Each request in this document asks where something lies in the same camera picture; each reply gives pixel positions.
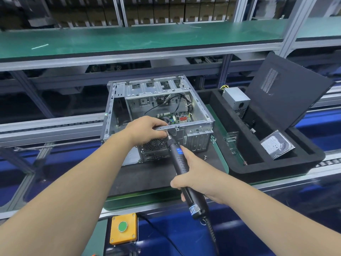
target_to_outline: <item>right forearm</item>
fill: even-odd
[[[217,191],[245,224],[277,255],[336,255],[341,235],[226,175]]]

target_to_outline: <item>screwdriver grip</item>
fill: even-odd
[[[189,166],[183,151],[173,138],[167,139],[167,148],[172,158],[172,162],[177,175],[185,174],[189,171]],[[181,188],[190,213],[194,219],[203,218],[208,215],[208,206],[205,197],[200,192],[190,188]]]

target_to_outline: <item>green button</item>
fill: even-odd
[[[126,221],[122,221],[119,225],[118,225],[118,230],[120,232],[124,232],[126,229],[128,228],[128,224]]]

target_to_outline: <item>electric screwdriver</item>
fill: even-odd
[[[167,148],[170,157],[172,158],[176,175],[181,175],[189,172],[190,168],[188,166],[185,155],[183,154],[183,151],[181,150],[178,143],[174,140],[174,138],[168,133],[168,131],[167,135]],[[183,193],[183,196],[185,197],[193,219],[200,219],[201,223],[203,221],[204,225],[207,225],[213,244],[215,246],[215,251],[217,255],[219,255],[218,245],[216,243],[213,228],[208,218],[208,206],[204,195],[190,187],[181,188],[181,191]]]

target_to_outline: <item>circuit board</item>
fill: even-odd
[[[181,123],[187,123],[192,122],[191,115],[188,112],[181,112],[181,113],[161,113],[156,116],[156,118],[162,119],[164,121],[168,121],[170,125],[174,124],[181,124]]]

